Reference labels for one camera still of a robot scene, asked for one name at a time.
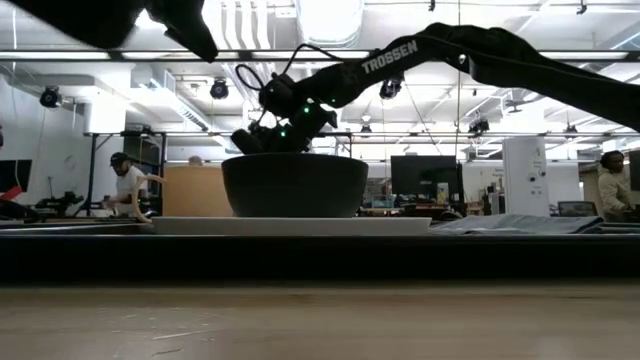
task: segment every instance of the white pillar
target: white pillar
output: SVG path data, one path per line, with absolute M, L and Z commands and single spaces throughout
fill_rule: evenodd
M 502 149 L 506 213 L 549 216 L 544 138 L 506 139 Z

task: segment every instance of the white t-shirt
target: white t-shirt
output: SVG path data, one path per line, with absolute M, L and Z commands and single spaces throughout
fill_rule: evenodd
M 133 194 L 139 176 L 144 176 L 144 173 L 135 166 L 131 166 L 124 176 L 118 176 L 116 180 L 118 197 Z M 140 185 L 140 190 L 148 190 L 146 181 Z M 116 209 L 118 210 L 118 214 L 133 215 L 133 205 L 118 203 L 116 204 Z

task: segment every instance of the wooden table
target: wooden table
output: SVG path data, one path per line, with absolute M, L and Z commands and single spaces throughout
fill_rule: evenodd
M 0 290 L 4 359 L 637 359 L 640 286 Z

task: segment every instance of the gray fabric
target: gray fabric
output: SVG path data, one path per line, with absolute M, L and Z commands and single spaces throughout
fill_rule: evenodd
M 545 217 L 530 215 L 468 216 L 432 227 L 450 234 L 576 234 L 602 222 L 598 216 Z

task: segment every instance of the black cap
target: black cap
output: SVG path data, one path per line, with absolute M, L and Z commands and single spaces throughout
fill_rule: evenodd
M 121 152 L 114 153 L 113 155 L 111 155 L 111 166 L 120 165 L 126 160 L 129 160 L 129 156 L 127 156 L 127 154 Z

